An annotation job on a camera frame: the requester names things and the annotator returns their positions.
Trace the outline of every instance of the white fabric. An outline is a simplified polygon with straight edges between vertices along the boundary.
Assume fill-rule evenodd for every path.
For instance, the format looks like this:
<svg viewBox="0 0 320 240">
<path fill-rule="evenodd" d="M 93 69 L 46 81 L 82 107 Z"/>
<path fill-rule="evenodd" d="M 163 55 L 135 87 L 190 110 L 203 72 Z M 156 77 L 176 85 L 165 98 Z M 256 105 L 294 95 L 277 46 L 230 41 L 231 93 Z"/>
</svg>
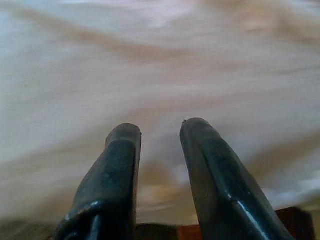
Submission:
<svg viewBox="0 0 320 240">
<path fill-rule="evenodd" d="M 191 117 L 276 209 L 320 194 L 316 8 L 155 2 L 0 2 L 0 220 L 60 221 L 125 122 L 142 132 L 138 223 L 197 222 L 179 141 Z"/>
</svg>

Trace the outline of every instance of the brown wooden surface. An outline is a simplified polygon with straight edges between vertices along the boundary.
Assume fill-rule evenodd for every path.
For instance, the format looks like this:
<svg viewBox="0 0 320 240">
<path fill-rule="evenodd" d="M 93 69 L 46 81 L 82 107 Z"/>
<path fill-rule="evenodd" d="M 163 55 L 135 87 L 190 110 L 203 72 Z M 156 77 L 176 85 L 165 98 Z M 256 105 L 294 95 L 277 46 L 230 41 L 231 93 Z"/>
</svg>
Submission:
<svg viewBox="0 0 320 240">
<path fill-rule="evenodd" d="M 280 220 L 296 240 L 315 240 L 311 216 L 296 207 L 276 211 Z M 199 225 L 177 228 L 178 240 L 202 240 Z"/>
</svg>

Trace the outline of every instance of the wrinkled cloth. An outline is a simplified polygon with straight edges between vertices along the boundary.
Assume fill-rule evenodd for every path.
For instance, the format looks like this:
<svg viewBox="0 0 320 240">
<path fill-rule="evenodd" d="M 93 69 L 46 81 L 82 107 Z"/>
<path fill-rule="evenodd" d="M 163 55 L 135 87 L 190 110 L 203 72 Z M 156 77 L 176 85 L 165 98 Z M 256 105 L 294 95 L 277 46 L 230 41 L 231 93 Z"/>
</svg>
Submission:
<svg viewBox="0 0 320 240">
<path fill-rule="evenodd" d="M 171 7 L 0 2 L 0 220 L 58 223 L 108 133 L 132 123 L 137 222 L 197 223 L 179 140 L 192 117 L 220 132 L 275 209 L 320 194 L 317 15 L 183 4 L 162 15 Z"/>
</svg>

